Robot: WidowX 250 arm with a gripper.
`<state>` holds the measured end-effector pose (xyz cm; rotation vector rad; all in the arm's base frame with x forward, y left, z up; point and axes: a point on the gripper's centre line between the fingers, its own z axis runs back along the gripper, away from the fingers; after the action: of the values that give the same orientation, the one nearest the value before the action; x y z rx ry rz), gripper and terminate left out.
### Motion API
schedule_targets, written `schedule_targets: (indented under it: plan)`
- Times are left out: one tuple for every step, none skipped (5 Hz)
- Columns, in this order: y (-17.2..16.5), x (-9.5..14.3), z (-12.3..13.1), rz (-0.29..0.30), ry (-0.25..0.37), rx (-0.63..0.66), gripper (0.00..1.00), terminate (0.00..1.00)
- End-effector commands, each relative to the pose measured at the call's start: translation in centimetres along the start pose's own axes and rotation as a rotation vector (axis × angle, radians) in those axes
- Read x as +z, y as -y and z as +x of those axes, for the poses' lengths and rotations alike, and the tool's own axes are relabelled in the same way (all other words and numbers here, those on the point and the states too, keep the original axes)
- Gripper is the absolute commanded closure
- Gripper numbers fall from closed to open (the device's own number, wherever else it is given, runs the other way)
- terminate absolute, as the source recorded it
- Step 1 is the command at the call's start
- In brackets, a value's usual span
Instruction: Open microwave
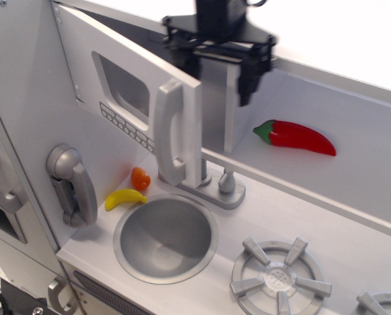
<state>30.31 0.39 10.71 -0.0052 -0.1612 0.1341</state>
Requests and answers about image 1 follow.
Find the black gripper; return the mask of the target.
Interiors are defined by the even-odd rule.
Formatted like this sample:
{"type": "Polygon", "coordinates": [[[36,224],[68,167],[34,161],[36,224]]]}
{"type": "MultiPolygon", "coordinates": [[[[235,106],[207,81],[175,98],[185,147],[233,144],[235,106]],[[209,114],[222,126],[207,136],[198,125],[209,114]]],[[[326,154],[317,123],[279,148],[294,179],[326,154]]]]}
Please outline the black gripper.
{"type": "Polygon", "coordinates": [[[193,15],[165,16],[165,42],[173,64],[195,79],[201,77],[200,58],[239,64],[239,105],[249,104],[262,76],[273,67],[276,37],[250,23],[249,7],[264,1],[196,1],[193,15]]]}

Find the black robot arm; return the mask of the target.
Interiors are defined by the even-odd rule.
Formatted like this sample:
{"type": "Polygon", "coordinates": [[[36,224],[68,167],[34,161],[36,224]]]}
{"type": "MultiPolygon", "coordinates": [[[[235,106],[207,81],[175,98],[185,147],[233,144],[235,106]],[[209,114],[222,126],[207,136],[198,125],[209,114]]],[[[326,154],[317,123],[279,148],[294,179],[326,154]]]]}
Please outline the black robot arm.
{"type": "Polygon", "coordinates": [[[202,58],[239,66],[239,105],[248,105],[262,76],[274,67],[276,37],[247,19],[248,7],[263,4],[196,1],[195,14],[164,17],[165,42],[172,63],[196,79],[200,77],[202,58]]]}

